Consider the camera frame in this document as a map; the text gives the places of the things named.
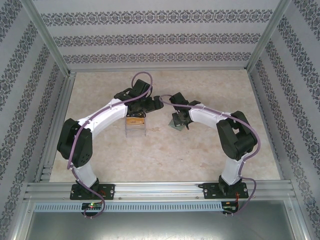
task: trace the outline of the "wall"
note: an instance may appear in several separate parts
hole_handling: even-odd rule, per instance
[[[72,70],[245,67],[279,0],[35,0]]]
[[[0,240],[37,173],[64,76],[18,0],[0,0]]]
[[[293,0],[250,73],[283,176],[320,239],[320,0]]]

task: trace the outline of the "beige floor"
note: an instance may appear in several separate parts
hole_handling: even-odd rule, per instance
[[[248,160],[243,176],[257,180],[280,179],[265,128],[245,70],[153,71],[152,95],[181,92],[190,102],[198,100],[223,112],[244,112],[258,132],[262,146]],[[114,94],[130,87],[135,72],[78,73],[66,119],[86,117],[107,104]],[[214,181],[225,165],[218,132],[200,123],[190,130],[168,126],[172,106],[147,114],[147,136],[126,138],[120,119],[93,143],[91,163],[101,182]],[[56,154],[51,182],[73,182],[67,161]]]

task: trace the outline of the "enclosure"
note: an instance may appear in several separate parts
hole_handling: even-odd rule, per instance
[[[320,239],[319,4],[1,0],[0,239]],[[127,138],[123,118],[94,139],[93,171],[115,186],[100,219],[70,200],[65,120],[105,106],[140,71],[152,96],[246,115],[261,150],[243,168],[257,189],[241,213],[225,217],[199,188],[225,167],[217,130],[170,127],[168,105],[147,113],[146,136]]]

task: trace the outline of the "patterned wallpaper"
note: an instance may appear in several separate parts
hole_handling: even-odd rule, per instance
[[[245,67],[279,0],[35,0],[72,70]]]
[[[320,7],[293,0],[250,73],[283,176],[320,239]]]
[[[33,182],[64,76],[19,0],[0,0],[0,240]]]

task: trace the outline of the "marble floor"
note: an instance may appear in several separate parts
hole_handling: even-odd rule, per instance
[[[152,96],[181,92],[223,112],[242,111],[261,138],[261,150],[247,161],[242,175],[256,180],[280,179],[246,70],[152,71]],[[78,120],[129,88],[135,72],[77,73],[66,119]],[[144,81],[148,76],[141,75]],[[165,105],[146,117],[146,136],[126,138],[125,119],[103,130],[93,142],[91,165],[101,182],[176,182],[218,180],[224,154],[218,132],[200,123],[190,130],[168,126],[174,113]],[[51,182],[74,182],[67,161],[57,152]]]

